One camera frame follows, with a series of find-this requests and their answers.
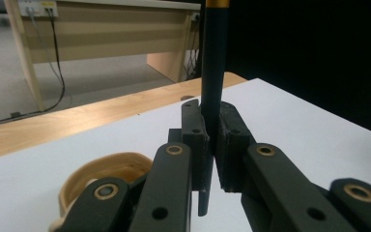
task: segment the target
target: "dark background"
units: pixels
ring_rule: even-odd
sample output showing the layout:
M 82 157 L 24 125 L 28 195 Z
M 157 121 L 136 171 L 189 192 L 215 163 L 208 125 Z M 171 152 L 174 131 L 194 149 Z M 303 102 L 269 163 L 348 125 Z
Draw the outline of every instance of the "dark background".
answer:
M 371 1 L 231 0 L 229 16 L 226 71 L 371 130 Z

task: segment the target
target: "black pole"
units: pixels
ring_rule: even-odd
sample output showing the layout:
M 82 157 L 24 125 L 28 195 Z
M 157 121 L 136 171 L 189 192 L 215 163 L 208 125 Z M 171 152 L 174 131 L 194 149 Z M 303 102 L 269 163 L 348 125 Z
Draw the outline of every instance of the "black pole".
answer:
M 205 164 L 206 189 L 198 195 L 198 216 L 208 211 L 216 134 L 218 131 L 222 83 L 228 34 L 229 0 L 207 0 L 204 18 L 204 41 L 202 50 L 202 93 L 201 114 L 204 117 L 207 134 L 210 137 L 212 158 Z

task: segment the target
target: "wooden object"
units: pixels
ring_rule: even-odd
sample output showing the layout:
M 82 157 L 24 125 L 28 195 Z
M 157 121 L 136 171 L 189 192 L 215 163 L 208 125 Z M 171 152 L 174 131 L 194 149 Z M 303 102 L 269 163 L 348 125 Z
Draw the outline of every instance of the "wooden object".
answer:
M 227 72 L 224 87 L 246 82 Z M 199 96 L 201 78 L 0 125 L 0 156 Z
M 146 6 L 127 1 L 57 1 L 59 16 L 55 18 L 55 27 L 60 60 L 151 54 L 149 65 L 175 82 L 182 81 L 189 37 L 193 35 L 190 16 L 199 10 L 199 5 L 138 2 L 137 5 Z M 5 0 L 5 5 L 26 80 L 39 109 L 44 110 L 33 66 L 48 62 L 43 45 L 31 18 L 20 15 L 17 0 Z M 55 62 L 49 18 L 36 17 L 35 20 L 47 45 L 50 62 Z M 159 61 L 161 57 L 169 58 Z

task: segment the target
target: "black cable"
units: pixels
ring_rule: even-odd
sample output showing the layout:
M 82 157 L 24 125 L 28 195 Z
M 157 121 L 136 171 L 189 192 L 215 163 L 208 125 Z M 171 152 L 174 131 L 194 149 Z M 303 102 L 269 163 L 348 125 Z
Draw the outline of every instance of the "black cable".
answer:
M 191 31 L 196 31 L 195 29 L 199 27 L 199 23 L 200 23 L 200 20 L 198 19 L 194 23 L 194 26 L 195 26 L 194 29 L 191 28 Z M 196 42 L 196 38 L 197 38 L 197 32 L 194 32 L 191 47 L 194 47 L 195 42 Z M 196 63 L 197 63 L 198 52 L 199 52 L 199 48 L 192 49 L 191 52 L 190 52 L 190 55 L 188 57 L 187 65 L 184 66 L 185 73 L 186 73 L 186 80 L 190 80 L 190 79 L 193 78 L 193 73 L 190 73 L 189 71 L 194 72 L 194 69 L 195 69 L 195 66 L 196 66 Z
M 59 97 L 59 100 L 55 104 L 53 104 L 52 106 L 50 106 L 49 108 L 47 108 L 43 111 L 34 111 L 34 112 L 26 113 L 26 114 L 12 116 L 12 117 L 6 118 L 6 119 L 1 119 L 0 124 L 16 121 L 16 120 L 20 120 L 20 119 L 25 119 L 25 118 L 29 118 L 29 117 L 32 117 L 32 116 L 37 116 L 37 115 L 40 115 L 40 114 L 44 114 L 44 113 L 50 111 L 51 109 L 55 108 L 62 101 L 63 97 L 65 96 L 66 84 L 65 84 L 65 79 L 62 75 L 62 70 L 60 68 L 59 47 L 58 47 L 58 44 L 57 44 L 57 36 L 56 36 L 56 30 L 55 30 L 55 25 L 54 25 L 55 18 L 54 18 L 52 9 L 50 9 L 50 10 L 45 9 L 45 10 L 46 10 L 47 14 L 49 15 L 49 21 L 50 21 L 50 25 L 51 25 L 52 31 L 53 31 L 53 41 L 54 41 L 55 54 L 56 54 L 56 63 L 57 63 L 57 67 L 58 67 L 58 70 L 59 70 L 59 77 L 60 77 L 59 79 L 60 79 L 61 84 L 62 84 L 61 95 Z

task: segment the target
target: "white table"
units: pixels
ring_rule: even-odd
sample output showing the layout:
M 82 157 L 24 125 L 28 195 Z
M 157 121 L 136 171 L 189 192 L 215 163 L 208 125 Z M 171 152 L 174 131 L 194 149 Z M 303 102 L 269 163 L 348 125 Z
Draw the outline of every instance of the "white table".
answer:
M 240 111 L 257 142 L 278 146 L 309 178 L 328 189 L 338 178 L 371 184 L 371 131 L 332 115 L 261 79 L 229 87 L 223 100 Z M 57 194 L 82 164 L 117 152 L 153 158 L 168 129 L 181 125 L 180 103 L 0 158 L 0 231 L 47 231 L 59 216 Z M 219 189 L 213 175 L 209 213 L 191 231 L 250 231 L 240 194 Z

